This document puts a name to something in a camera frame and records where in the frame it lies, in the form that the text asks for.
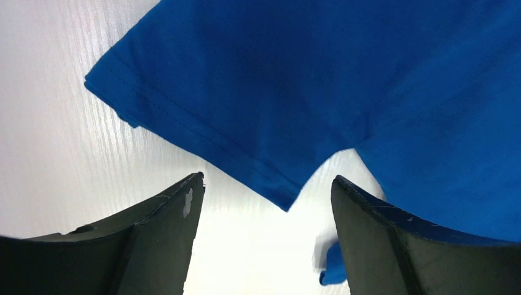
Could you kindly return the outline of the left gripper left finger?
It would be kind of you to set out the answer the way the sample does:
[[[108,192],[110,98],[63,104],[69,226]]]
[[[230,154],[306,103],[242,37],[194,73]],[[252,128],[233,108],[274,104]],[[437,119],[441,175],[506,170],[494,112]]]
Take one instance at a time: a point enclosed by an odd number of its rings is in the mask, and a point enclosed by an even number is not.
[[[192,173],[68,234],[1,238],[2,294],[182,294],[205,186]]]

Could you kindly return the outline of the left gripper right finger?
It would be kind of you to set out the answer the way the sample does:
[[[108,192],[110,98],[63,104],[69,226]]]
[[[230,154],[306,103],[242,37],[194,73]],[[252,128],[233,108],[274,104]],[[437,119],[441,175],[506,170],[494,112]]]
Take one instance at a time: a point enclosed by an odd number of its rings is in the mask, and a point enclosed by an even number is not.
[[[519,294],[520,244],[439,226],[343,176],[331,205],[351,294]]]

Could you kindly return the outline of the blue printed t-shirt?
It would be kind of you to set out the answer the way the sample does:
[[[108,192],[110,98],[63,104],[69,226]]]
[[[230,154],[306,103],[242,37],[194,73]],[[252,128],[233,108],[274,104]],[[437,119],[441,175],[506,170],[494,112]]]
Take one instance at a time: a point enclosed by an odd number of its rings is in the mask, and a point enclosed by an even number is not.
[[[160,1],[85,87],[284,211],[353,148],[391,204],[520,241],[519,1]]]

